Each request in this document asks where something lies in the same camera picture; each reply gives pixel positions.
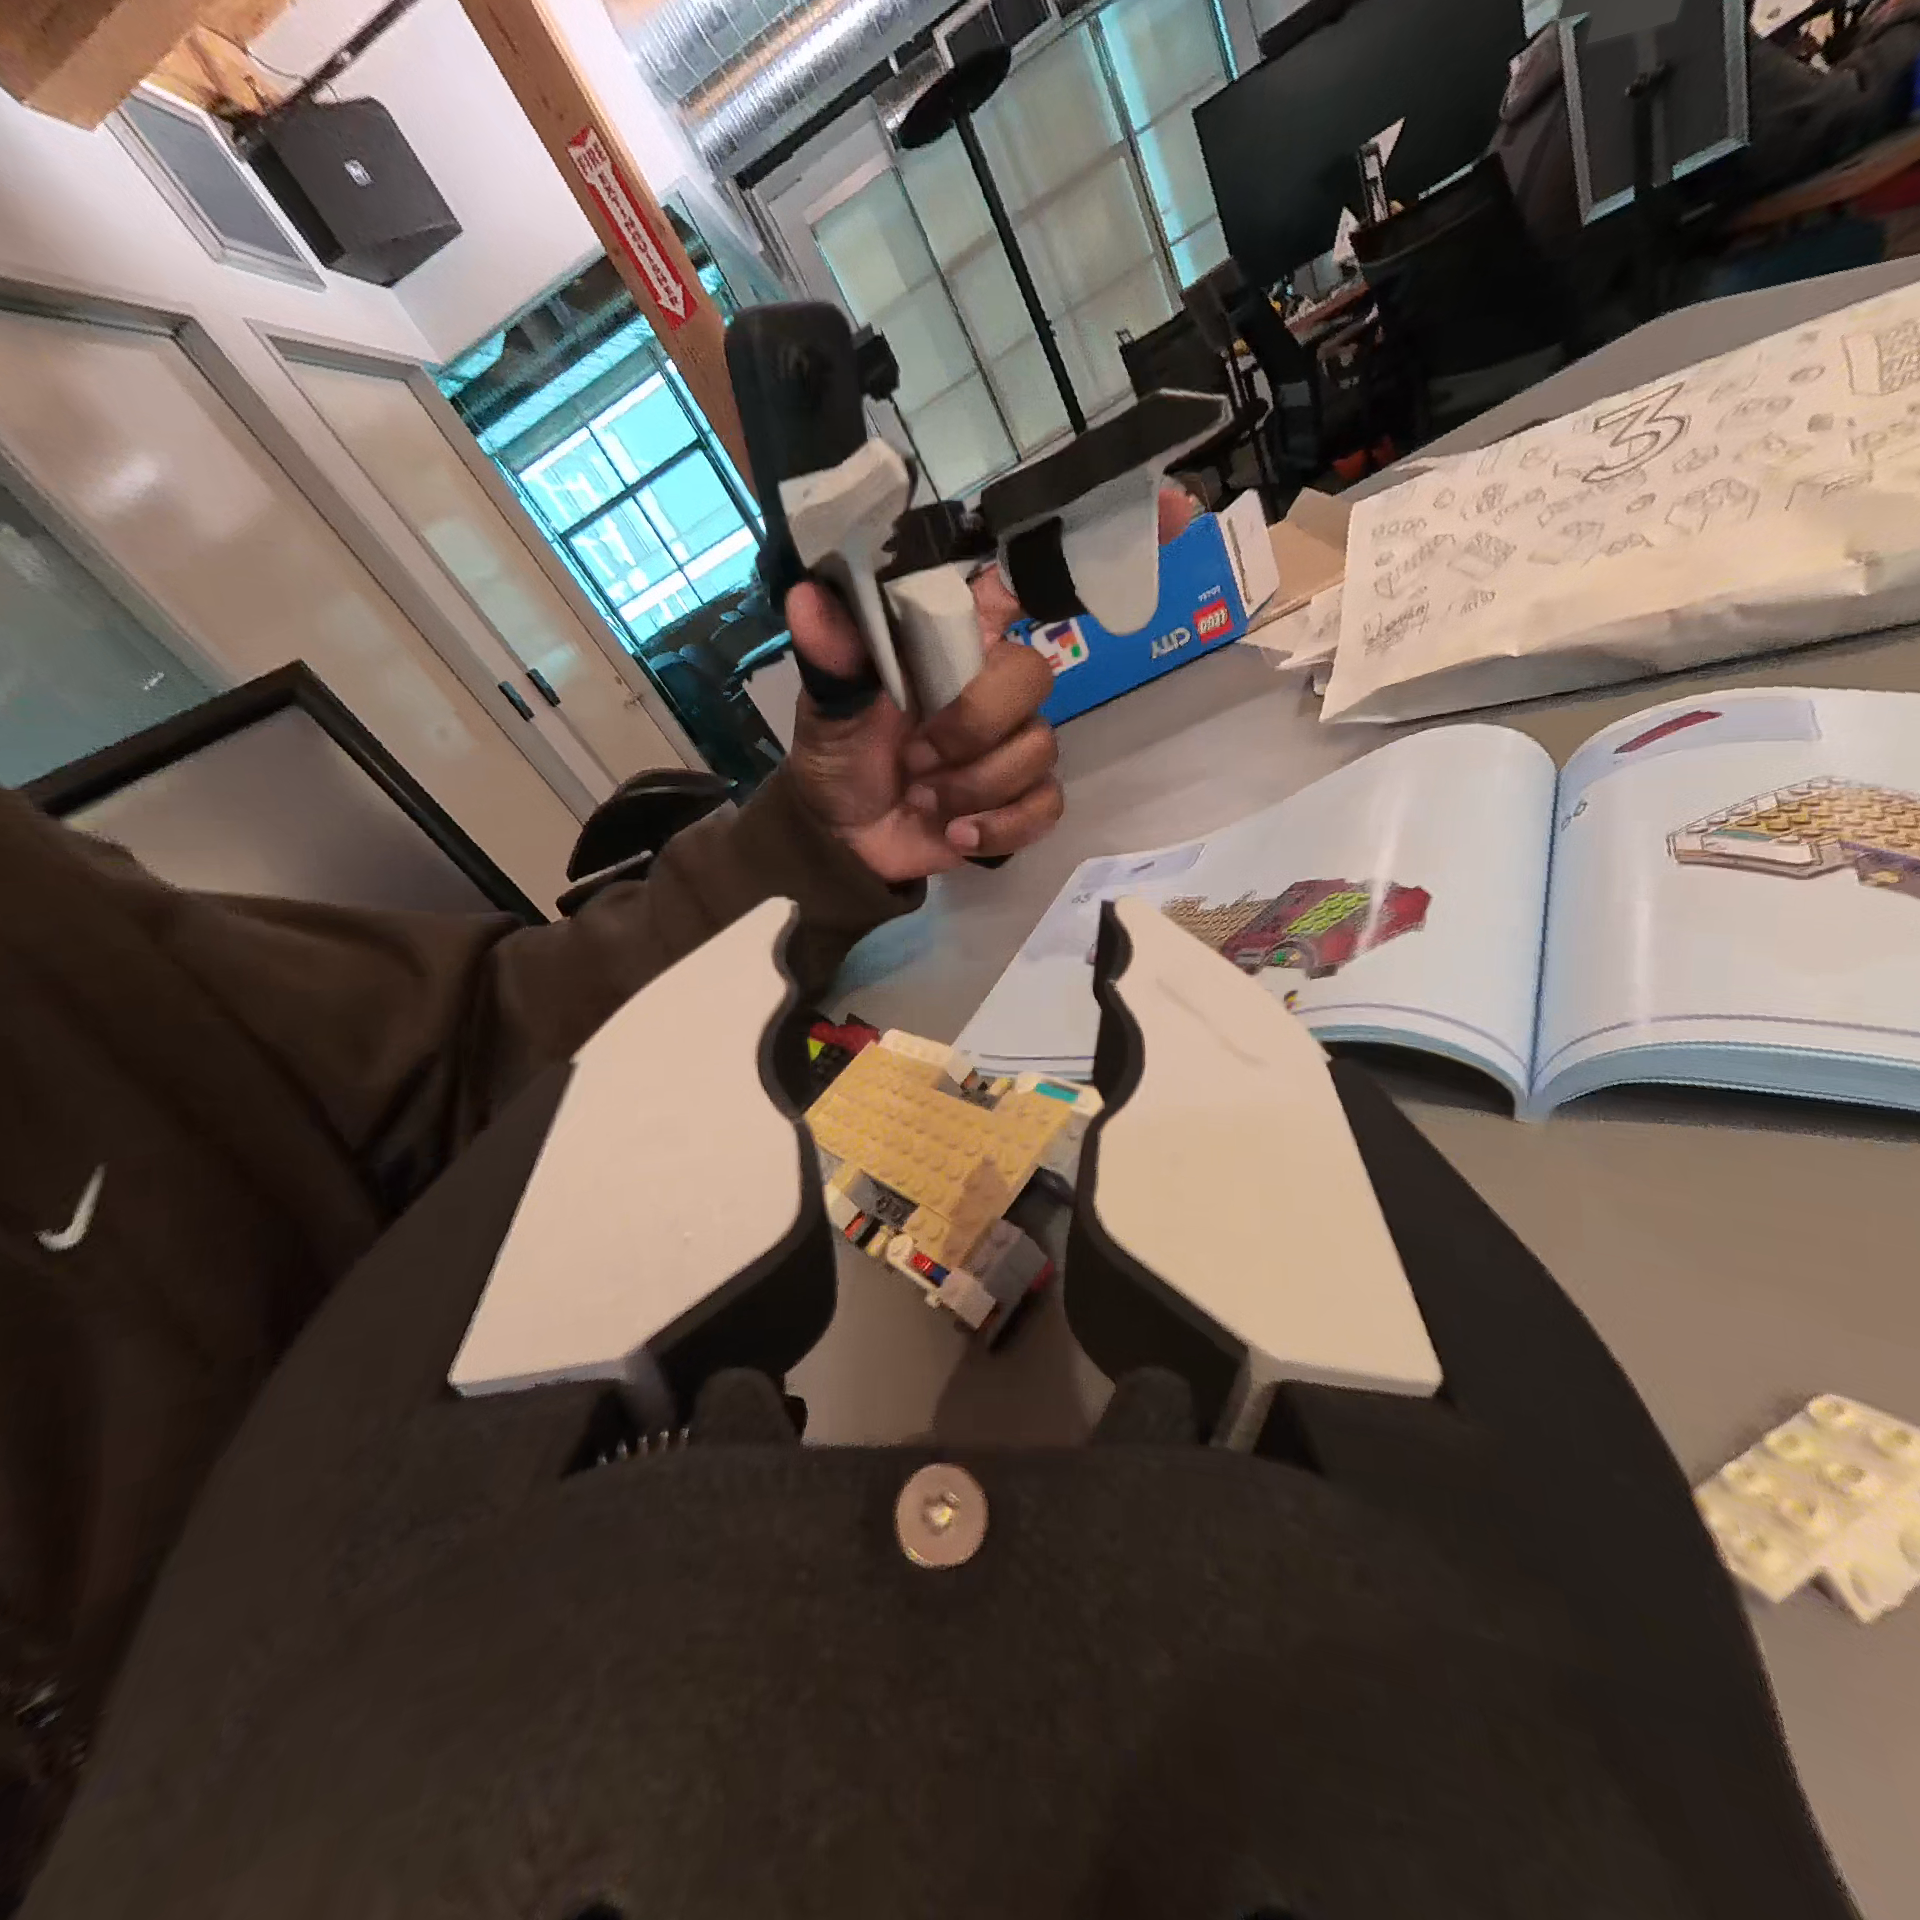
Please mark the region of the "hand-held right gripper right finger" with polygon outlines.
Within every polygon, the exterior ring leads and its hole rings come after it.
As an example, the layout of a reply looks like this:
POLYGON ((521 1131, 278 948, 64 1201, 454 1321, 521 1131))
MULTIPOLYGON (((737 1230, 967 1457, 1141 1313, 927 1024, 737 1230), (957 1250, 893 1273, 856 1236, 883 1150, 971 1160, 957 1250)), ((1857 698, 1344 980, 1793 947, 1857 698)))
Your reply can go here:
POLYGON ((1233 1453, 1291 1386, 1433 1404, 1443 1363, 1308 1028, 1137 897, 1101 910, 1091 987, 1067 1253, 1091 1366, 1173 1376, 1233 1453))

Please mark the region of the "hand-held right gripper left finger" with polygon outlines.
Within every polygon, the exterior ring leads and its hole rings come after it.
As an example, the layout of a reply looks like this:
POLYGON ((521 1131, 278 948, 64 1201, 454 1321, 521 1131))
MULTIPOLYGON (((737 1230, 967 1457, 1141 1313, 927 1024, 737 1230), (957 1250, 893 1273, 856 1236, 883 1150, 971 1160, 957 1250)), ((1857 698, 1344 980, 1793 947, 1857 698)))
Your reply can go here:
POLYGON ((661 973, 578 1050, 447 1373, 464 1401, 611 1388, 680 1431, 706 1383, 783 1383, 834 1321, 788 966, 801 906, 766 900, 661 973))

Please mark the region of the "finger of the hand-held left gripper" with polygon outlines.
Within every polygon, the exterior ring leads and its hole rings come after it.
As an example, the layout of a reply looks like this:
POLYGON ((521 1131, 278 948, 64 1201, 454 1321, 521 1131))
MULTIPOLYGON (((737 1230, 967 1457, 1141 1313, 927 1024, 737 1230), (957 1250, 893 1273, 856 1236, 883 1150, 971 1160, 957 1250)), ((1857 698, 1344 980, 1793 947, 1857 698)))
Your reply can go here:
POLYGON ((1157 388, 1071 444, 994 480, 981 494, 993 537, 1020 537, 1058 520, 1064 528, 1154 501, 1168 470, 1230 424, 1220 394, 1157 388))
POLYGON ((1036 623, 1090 617, 1136 634, 1161 603, 1161 483, 1107 483, 997 543, 997 567, 1036 623))

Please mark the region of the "toy brick model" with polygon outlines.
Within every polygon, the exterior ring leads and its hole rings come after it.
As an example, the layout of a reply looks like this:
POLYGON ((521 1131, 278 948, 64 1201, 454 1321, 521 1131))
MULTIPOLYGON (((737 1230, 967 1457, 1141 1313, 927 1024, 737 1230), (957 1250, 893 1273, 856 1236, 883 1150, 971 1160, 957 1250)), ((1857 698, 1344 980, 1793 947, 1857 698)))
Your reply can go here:
POLYGON ((957 1050, 813 1018, 806 1128, 844 1243, 994 1348, 1046 1291, 1054 1258, 1016 1211, 1071 1198, 1103 1101, 1046 1076, 986 1076, 957 1050))

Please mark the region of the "person's left forearm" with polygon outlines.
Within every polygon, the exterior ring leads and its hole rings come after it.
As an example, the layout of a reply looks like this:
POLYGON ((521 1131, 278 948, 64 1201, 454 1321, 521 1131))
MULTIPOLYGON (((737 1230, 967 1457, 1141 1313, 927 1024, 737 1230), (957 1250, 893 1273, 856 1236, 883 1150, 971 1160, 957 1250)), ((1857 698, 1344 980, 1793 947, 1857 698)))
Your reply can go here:
POLYGON ((801 911, 786 961, 801 987, 821 988, 867 934, 927 900, 927 877, 890 851, 870 857, 867 833, 828 823, 788 766, 747 807, 674 836, 644 880, 611 884, 558 923, 396 921, 406 968, 377 1013, 388 1036, 451 1073, 464 1106, 493 1110, 573 1058, 644 987, 780 900, 801 911))

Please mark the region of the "person's left hand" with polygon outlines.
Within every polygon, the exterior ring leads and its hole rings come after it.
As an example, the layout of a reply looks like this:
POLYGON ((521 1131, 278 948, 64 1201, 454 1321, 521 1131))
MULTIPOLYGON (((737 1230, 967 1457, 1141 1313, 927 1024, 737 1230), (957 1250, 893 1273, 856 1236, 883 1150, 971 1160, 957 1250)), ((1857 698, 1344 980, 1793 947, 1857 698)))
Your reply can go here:
POLYGON ((1007 638, 1020 603, 997 573, 970 587, 981 673, 921 721, 860 680, 870 660, 833 590, 797 584, 786 596, 803 670, 786 771, 808 813, 887 884, 1011 857, 1064 817, 1058 740, 1043 721, 1053 673, 1007 638))

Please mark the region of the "blue toy box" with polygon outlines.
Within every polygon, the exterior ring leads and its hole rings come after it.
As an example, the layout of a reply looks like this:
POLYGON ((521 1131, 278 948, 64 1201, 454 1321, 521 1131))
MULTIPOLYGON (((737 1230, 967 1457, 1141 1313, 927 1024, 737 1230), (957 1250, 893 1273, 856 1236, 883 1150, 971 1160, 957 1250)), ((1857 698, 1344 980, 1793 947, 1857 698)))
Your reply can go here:
POLYGON ((1157 611, 1131 634, 1114 634, 1090 616, 1008 630, 1053 670, 1043 717, 1054 730, 1218 656, 1253 630, 1280 587, 1261 494, 1246 493, 1218 514, 1197 514, 1164 547, 1157 580, 1157 611))

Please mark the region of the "black floor lamp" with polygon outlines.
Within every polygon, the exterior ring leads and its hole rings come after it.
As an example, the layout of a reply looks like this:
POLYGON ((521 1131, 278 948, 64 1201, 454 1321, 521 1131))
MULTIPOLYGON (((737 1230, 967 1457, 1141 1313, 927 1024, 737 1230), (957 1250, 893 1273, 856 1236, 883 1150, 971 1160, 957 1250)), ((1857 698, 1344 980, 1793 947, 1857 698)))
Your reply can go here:
POLYGON ((1000 41, 983 44, 956 67, 943 67, 933 81, 921 83, 914 98, 900 113, 896 130, 896 146, 900 151, 933 150, 946 136, 956 136, 963 146, 963 154, 971 166, 971 177, 981 188, 986 216, 993 221, 1000 253, 1016 277, 1027 321, 1036 328, 1036 338, 1048 370, 1048 380, 1061 397, 1070 434, 1080 438, 1090 428, 1083 404, 1064 363, 1054 326, 1043 313, 1040 288, 1020 248, 1020 237, 1011 221, 1011 211, 1004 200, 993 164, 986 157, 981 133, 976 126, 978 113, 994 98, 994 93, 1011 74, 1011 50, 1000 41))

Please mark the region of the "black mesh office chair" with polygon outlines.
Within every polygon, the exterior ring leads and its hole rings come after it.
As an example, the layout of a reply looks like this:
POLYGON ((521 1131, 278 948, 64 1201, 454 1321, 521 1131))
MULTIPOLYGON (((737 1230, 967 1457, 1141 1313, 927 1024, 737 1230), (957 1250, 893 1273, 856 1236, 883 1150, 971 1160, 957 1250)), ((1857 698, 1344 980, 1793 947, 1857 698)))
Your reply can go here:
POLYGON ((1404 374, 1414 444, 1493 411, 1570 363, 1557 277, 1533 244, 1500 157, 1357 226, 1357 268, 1404 374))

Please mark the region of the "large black monitor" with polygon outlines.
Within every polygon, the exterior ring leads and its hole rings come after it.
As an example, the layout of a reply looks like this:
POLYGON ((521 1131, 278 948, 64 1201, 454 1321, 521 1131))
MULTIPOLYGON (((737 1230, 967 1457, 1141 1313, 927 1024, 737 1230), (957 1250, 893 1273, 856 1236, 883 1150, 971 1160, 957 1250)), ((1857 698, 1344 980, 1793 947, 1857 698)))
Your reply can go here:
POLYGON ((1493 146, 1523 53, 1523 4, 1347 4, 1191 114, 1230 261, 1290 284, 1367 224, 1361 151, 1384 133, 1384 191, 1414 204, 1493 146))

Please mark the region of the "person's brown hoodie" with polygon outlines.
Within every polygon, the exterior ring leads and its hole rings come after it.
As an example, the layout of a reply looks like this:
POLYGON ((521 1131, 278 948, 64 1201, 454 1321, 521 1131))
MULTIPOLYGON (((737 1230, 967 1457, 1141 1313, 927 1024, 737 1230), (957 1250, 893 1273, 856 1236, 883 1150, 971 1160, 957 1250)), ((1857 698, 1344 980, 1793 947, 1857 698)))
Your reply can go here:
POLYGON ((190 896, 3 798, 6 1917, 247 1406, 516 1098, 383 1028, 396 921, 190 896))

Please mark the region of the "open instruction booklet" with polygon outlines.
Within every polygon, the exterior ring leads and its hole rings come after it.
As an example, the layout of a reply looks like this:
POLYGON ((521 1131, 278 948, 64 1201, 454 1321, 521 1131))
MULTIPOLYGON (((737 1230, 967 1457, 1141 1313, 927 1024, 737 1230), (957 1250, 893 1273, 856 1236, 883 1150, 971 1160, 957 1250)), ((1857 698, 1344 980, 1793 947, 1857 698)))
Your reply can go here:
POLYGON ((1430 730, 1238 827, 1091 857, 963 1028, 976 1066, 1091 1076, 1124 897, 1320 1043, 1477 1068, 1518 1118, 1623 1087, 1917 1111, 1908 693, 1687 694, 1564 766, 1514 730, 1430 730))

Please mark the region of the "printed white paper bag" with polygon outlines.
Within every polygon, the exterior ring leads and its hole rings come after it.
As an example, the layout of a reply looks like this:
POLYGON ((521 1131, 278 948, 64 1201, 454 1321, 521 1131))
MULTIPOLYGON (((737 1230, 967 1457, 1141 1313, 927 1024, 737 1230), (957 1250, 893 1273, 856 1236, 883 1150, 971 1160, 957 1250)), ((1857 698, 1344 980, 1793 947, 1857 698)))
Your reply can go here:
POLYGON ((1348 518, 1324 724, 1413 724, 1917 627, 1917 286, 1348 518))

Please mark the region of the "black framed partition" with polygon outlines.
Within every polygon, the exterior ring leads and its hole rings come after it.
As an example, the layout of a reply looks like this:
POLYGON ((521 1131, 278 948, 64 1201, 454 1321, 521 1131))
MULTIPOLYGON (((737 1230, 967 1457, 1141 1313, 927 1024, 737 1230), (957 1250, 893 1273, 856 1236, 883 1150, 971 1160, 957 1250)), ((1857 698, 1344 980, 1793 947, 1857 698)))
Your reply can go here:
POLYGON ((546 923, 307 663, 77 758, 23 794, 197 896, 546 923))

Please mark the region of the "grey framed monitor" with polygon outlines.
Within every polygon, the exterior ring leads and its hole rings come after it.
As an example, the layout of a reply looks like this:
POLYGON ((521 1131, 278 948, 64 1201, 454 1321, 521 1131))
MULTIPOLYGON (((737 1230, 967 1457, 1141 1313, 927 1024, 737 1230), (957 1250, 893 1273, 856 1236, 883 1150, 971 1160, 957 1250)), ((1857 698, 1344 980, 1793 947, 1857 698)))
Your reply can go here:
POLYGON ((1564 4, 1557 47, 1583 226, 1746 150, 1744 4, 1564 4))

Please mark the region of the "white toy brick plate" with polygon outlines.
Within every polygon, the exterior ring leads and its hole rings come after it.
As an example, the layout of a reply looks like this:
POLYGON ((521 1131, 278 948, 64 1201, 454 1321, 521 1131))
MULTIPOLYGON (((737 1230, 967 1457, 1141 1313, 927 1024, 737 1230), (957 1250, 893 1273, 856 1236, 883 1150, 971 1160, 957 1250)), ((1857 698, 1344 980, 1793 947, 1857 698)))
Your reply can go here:
POLYGON ((1771 1606, 1821 1590, 1857 1624, 1917 1594, 1917 1427, 1851 1398, 1794 1418, 1694 1486, 1727 1571, 1771 1606))

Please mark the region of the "red wall sign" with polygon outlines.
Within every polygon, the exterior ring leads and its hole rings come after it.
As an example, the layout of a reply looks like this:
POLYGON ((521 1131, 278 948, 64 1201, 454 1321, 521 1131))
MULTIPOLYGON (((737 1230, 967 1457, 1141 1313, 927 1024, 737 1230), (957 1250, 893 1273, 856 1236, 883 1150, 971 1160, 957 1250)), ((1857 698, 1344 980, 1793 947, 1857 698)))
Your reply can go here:
POLYGON ((661 324, 670 331, 680 331, 706 296, 697 277, 683 274, 683 261, 670 247, 673 234, 661 228, 651 211, 637 207, 617 157, 611 157, 611 150, 596 126, 587 126, 567 143, 567 157, 583 180, 588 200, 607 217, 617 248, 636 267, 650 298, 661 308, 661 324))

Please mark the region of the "wooden post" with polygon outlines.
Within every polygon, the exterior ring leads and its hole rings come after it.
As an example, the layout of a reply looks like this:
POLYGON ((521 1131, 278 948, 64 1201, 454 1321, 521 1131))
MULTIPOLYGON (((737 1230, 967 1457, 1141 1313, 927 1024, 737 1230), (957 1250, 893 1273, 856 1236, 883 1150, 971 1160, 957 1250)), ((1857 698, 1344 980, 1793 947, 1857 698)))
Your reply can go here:
POLYGON ((724 316, 651 191, 607 88, 554 4, 464 4, 493 64, 620 281, 683 374, 733 467, 758 498, 736 404, 724 316))

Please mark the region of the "black wall speaker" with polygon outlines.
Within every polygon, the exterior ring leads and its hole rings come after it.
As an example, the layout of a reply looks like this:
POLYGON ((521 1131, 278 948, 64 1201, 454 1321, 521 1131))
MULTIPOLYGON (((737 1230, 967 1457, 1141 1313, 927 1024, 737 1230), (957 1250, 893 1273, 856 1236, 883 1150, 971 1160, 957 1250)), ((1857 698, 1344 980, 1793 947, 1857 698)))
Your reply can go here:
POLYGON ((248 164, 316 261, 396 288, 464 224, 374 98, 301 103, 248 136, 248 164))

